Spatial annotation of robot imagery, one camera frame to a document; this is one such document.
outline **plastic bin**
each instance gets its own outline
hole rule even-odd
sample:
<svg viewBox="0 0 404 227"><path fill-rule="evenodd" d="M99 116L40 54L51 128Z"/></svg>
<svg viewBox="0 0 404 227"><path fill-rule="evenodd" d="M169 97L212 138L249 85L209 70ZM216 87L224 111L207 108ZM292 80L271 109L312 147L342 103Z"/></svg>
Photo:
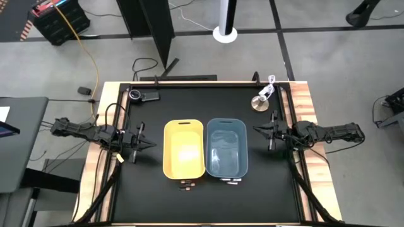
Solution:
<svg viewBox="0 0 404 227"><path fill-rule="evenodd" d="M241 178L247 173L247 130L241 120L210 120L206 143L206 171L211 176Z"/></svg>
<svg viewBox="0 0 404 227"><path fill-rule="evenodd" d="M170 179L194 179L205 172L203 124L172 120L164 127L163 172Z"/></svg>

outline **concrete floor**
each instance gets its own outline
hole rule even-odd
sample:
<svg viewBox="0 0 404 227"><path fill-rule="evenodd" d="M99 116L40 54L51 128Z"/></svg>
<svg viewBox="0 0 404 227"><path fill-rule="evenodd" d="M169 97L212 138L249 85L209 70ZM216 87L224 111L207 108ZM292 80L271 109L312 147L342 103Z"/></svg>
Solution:
<svg viewBox="0 0 404 227"><path fill-rule="evenodd" d="M119 14L113 0L80 0L83 8L92 13ZM188 0L170 0L178 5ZM348 26L345 15L361 0L276 0L283 28ZM183 7L188 17L208 28L215 28L218 20L217 0L197 0ZM394 15L404 10L402 1L381 1L373 18ZM173 10L175 30L203 30L181 18ZM84 33L127 33L122 18L94 17ZM370 25L402 25L404 15L371 20ZM267 0L243 0L237 5L236 28L274 28L275 24ZM39 37L32 29L29 37ZM286 33L285 40L296 80L308 81L321 125L358 123L366 134L366 142L353 149L329 154L331 173L343 219L348 223L383 226L402 226L404 216L404 136L398 126L377 129L371 120L373 101L392 94L404 86L404 30L373 30L352 32ZM83 42L93 54L100 68L101 94L105 81L129 81L131 65L137 57L158 58L150 38L86 40ZM173 76L217 74L219 80L250 80L258 71L264 79L275 74L287 80L282 53L275 33L239 35L228 45L220 45L213 37L193 36L173 39L169 62L178 57L180 62L171 72ZM138 67L149 65L140 62ZM163 67L140 73L140 76L161 74ZM48 96L49 98L83 99L77 94L79 86L93 87L95 70L75 41L60 47L47 42L0 43L0 96ZM388 116L388 110L377 107L376 116ZM69 117L73 121L89 118L87 103L50 102L45 120ZM73 138L56 138L41 132L32 158L47 151L46 158L80 142ZM349 144L333 143L327 151ZM85 158L88 146L74 158ZM30 162L39 169L44 159ZM67 223L69 212L39 213L36 226Z"/></svg>

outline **blue plastic bin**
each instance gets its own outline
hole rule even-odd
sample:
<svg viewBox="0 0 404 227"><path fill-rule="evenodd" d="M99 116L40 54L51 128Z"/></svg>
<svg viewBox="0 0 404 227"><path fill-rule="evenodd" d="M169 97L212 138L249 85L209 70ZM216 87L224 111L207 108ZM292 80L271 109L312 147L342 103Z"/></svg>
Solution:
<svg viewBox="0 0 404 227"><path fill-rule="evenodd" d="M212 119L206 130L206 171L219 178L243 177L248 171L246 125L237 119Z"/></svg>

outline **yellow plastic bin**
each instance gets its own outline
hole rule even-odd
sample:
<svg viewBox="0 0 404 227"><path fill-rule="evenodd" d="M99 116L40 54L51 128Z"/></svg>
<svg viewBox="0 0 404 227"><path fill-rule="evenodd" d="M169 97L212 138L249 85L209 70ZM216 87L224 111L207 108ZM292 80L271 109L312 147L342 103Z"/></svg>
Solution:
<svg viewBox="0 0 404 227"><path fill-rule="evenodd" d="M173 180L195 179L205 172L203 124L172 120L164 127L163 172Z"/></svg>

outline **yellow cable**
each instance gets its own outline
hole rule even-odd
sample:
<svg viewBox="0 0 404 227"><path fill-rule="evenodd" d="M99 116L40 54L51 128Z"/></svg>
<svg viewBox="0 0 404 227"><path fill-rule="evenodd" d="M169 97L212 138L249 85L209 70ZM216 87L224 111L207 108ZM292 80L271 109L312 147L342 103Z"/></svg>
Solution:
<svg viewBox="0 0 404 227"><path fill-rule="evenodd" d="M91 99L94 99L94 95L95 95L95 92L97 91L97 87L98 87L98 79L99 79L99 77L100 77L100 72L98 71L97 63L95 63L95 60L94 60L93 56L89 53L89 51L88 51L88 50L85 48L85 46L82 44L82 42L81 42L81 40L80 40L80 37L77 35L77 33L76 33L76 31L74 30L73 26L71 26L70 22L69 22L68 19L65 17L65 15L62 13L62 11L56 6L56 4L53 2L53 0L50 0L50 1L51 1L51 3L53 4L53 7L55 7L55 9L57 10L57 12L61 15L61 17L62 17L62 18L65 20L65 22L68 24L70 30L73 32L73 34L75 35L75 37L76 37L78 43L80 44L80 47L84 50L84 52L86 52L86 53L88 54L88 56L89 56L89 57L91 58L91 60L93 61L95 70L96 70L96 72L97 72L97 82L95 83L95 87L94 87L93 93L92 93L92 95L91 95ZM90 104L90 110L91 110L91 115L92 115L92 117L95 119L95 117L94 117L94 106L93 106L92 103Z"/></svg>

